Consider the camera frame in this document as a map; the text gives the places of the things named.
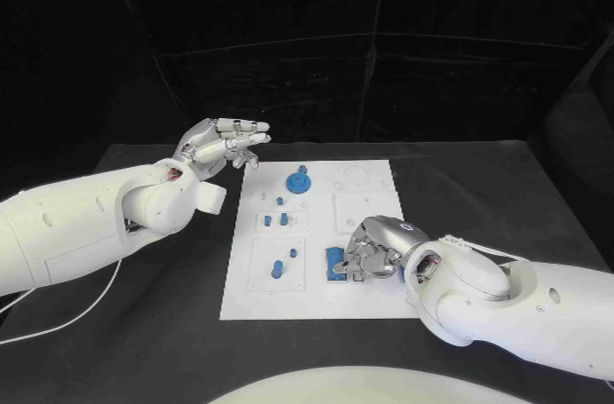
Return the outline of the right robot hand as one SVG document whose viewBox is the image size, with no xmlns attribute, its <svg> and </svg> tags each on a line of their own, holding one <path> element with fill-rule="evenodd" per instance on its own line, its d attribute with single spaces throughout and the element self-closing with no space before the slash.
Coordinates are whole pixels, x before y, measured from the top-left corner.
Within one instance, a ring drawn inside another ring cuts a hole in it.
<svg viewBox="0 0 614 404">
<path fill-rule="evenodd" d="M 332 265 L 332 273 L 387 279 L 406 266 L 415 248 L 428 241 L 425 232 L 399 218 L 366 217 L 350 236 L 343 259 Z"/>
</svg>

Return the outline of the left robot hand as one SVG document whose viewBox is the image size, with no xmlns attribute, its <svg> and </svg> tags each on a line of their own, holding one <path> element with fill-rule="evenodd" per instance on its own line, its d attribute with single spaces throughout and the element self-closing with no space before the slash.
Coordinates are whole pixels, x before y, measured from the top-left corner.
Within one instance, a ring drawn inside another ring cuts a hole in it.
<svg viewBox="0 0 614 404">
<path fill-rule="evenodd" d="M 257 167 L 250 146 L 265 144 L 269 124 L 232 118 L 206 118 L 184 133 L 172 159 L 185 164 L 200 181 L 217 175 L 227 162 L 234 169 Z"/>
</svg>

